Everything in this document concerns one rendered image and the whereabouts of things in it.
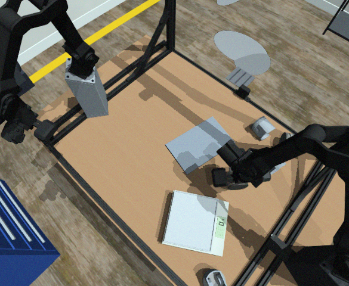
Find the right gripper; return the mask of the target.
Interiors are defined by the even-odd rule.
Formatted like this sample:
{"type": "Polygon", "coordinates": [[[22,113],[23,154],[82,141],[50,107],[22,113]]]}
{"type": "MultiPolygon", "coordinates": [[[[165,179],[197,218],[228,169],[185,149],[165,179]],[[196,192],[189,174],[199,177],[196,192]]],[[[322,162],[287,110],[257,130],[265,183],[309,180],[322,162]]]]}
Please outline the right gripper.
{"type": "Polygon", "coordinates": [[[36,127],[33,135],[44,143],[48,142],[49,140],[52,141],[54,139],[55,132],[58,130],[58,126],[48,119],[44,120],[43,122],[38,120],[38,114],[33,112],[31,110],[31,106],[27,105],[26,103],[24,110],[19,115],[8,117],[15,120],[17,123],[21,122],[27,125],[31,130],[33,127],[36,127]]]}

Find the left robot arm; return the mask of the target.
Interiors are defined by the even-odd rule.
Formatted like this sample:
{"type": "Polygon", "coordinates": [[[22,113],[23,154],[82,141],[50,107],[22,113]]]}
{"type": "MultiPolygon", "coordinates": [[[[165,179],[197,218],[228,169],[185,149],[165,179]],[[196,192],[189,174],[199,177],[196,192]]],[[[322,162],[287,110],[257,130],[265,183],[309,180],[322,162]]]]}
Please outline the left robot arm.
{"type": "Polygon", "coordinates": [[[345,231],[344,222],[333,237],[336,257],[332,275],[349,283],[349,126],[308,125],[304,130],[275,145],[261,149],[239,148],[229,140],[217,154],[235,170],[238,180],[258,187],[265,181],[264,175],[274,166],[309,153],[326,167],[335,169],[345,182],[345,231]],[[321,142],[344,142],[338,151],[330,150],[321,142]],[[232,164],[233,163],[233,164],[232,164]],[[335,275],[335,274],[336,275],[335,275]]]}

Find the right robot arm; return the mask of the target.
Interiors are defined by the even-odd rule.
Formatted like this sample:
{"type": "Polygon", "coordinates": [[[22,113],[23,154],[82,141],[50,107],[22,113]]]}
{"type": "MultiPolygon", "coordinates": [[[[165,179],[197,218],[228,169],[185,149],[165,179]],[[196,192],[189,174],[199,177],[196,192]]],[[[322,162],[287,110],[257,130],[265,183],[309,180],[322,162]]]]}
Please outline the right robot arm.
{"type": "MultiPolygon", "coordinates": [[[[72,57],[68,72],[85,80],[92,73],[99,57],[85,41],[67,14],[66,0],[28,0],[40,12],[19,16],[17,14],[23,0],[7,0],[0,7],[0,125],[3,117],[19,115],[25,103],[17,95],[22,88],[16,84],[14,72],[23,35],[32,28],[47,25],[50,21],[65,40],[62,46],[72,57]],[[76,58],[76,59],[75,59],[76,58]]],[[[24,130],[30,127],[8,118],[1,137],[15,144],[22,143],[24,130]]]]}

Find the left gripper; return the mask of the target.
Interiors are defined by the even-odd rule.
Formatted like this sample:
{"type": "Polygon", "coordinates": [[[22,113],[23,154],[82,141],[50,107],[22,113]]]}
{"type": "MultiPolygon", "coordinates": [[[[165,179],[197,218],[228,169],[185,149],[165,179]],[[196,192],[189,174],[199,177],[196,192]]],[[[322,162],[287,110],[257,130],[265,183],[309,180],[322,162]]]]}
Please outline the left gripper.
{"type": "MultiPolygon", "coordinates": [[[[250,182],[242,182],[238,180],[236,176],[236,168],[233,171],[233,174],[231,175],[226,175],[226,169],[221,167],[221,168],[214,168],[212,169],[212,181],[213,181],[213,186],[214,187],[222,187],[222,186],[228,186],[227,182],[235,181],[235,184],[244,184],[244,183],[250,183],[250,182]],[[231,179],[227,179],[231,178],[231,179]],[[233,179],[232,179],[233,178],[233,179]]],[[[270,171],[266,173],[264,176],[265,181],[270,181],[271,179],[271,174],[270,171]]]]}

